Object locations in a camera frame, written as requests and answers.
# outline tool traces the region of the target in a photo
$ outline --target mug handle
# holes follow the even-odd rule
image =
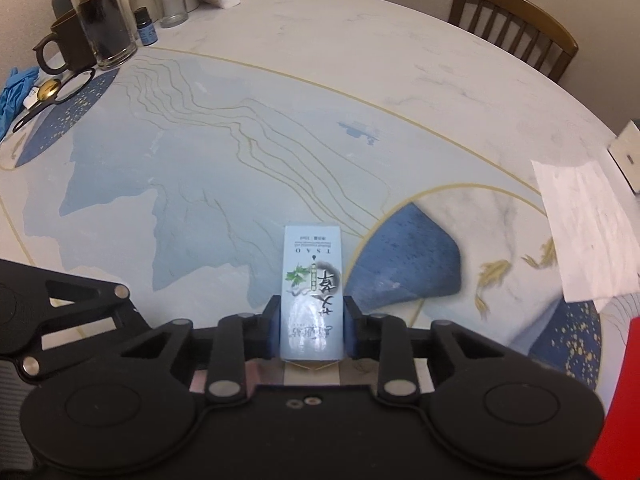
[[[66,67],[68,66],[68,63],[66,61],[64,65],[59,68],[52,68],[47,64],[46,61],[44,61],[44,53],[43,53],[44,47],[47,46],[47,43],[49,43],[50,41],[55,42],[58,48],[60,48],[60,44],[58,43],[60,41],[60,38],[55,32],[52,32],[48,36],[44,37],[39,44],[33,47],[33,50],[36,53],[36,59],[38,60],[38,64],[40,65],[41,69],[43,69],[44,72],[46,72],[47,74],[49,75],[62,74],[66,70]]]

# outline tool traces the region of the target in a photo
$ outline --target wooden chair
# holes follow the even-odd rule
[[[467,0],[453,0],[453,4],[451,6],[451,12],[449,13],[449,23],[460,27],[460,20],[462,18],[462,13],[465,9],[465,4]],[[528,62],[531,53],[533,52],[533,48],[540,39],[540,33],[542,33],[548,39],[546,46],[542,48],[540,56],[537,61],[533,65],[533,68],[536,70],[542,71],[542,64],[545,61],[545,58],[548,56],[551,46],[555,43],[562,52],[559,54],[555,63],[553,63],[547,77],[551,79],[551,81],[558,82],[570,61],[574,58],[576,52],[578,52],[578,44],[575,42],[574,38],[571,34],[556,21],[555,18],[547,14],[544,10],[540,9],[538,6],[528,2],[527,0],[479,0],[478,7],[473,17],[471,18],[471,23],[469,28],[467,29],[472,34],[476,33],[476,28],[478,27],[478,21],[480,19],[480,13],[482,12],[483,7],[492,6],[493,11],[489,16],[486,25],[484,26],[484,30],[482,31],[482,39],[488,40],[489,36],[492,33],[492,29],[494,28],[495,19],[498,13],[506,12],[507,17],[506,20],[498,33],[498,36],[495,39],[495,45],[502,47],[504,43],[504,38],[507,35],[507,31],[509,30],[509,26],[514,18],[522,21],[516,36],[513,38],[511,42],[511,46],[508,49],[508,53],[514,55],[516,52],[520,41],[522,40],[522,35],[525,29],[528,26],[534,28],[534,32],[529,40],[529,44],[524,49],[524,52],[520,56],[520,59],[525,63]]]

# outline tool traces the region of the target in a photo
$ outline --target brown mug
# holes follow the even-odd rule
[[[65,60],[65,63],[58,68],[50,67],[44,59],[43,50],[50,41],[58,45],[60,54]],[[94,52],[84,36],[84,30],[82,30],[75,10],[70,10],[60,16],[51,25],[51,34],[43,38],[33,49],[38,64],[47,74],[62,74],[65,70],[81,72],[95,65]]]

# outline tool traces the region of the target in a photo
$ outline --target marble tabletop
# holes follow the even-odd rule
[[[127,283],[153,324],[187,294],[182,314],[203,325],[279,293],[284,224],[337,222],[346,293],[364,309],[423,327],[448,317],[577,376],[607,406],[640,301],[613,299],[600,315],[564,303],[530,161],[599,161],[640,234],[606,150],[613,133],[517,58],[420,12],[241,1],[158,28],[156,44],[96,79],[77,117],[70,105],[7,138],[2,257]],[[233,140],[193,140],[212,128]],[[207,150],[214,168],[194,155]],[[195,237],[204,224],[228,246]],[[91,257],[105,237],[145,269]],[[233,306],[205,307],[214,292]]]

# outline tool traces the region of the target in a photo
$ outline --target red object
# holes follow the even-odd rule
[[[602,480],[640,479],[640,317],[631,321],[616,392],[588,466]]]

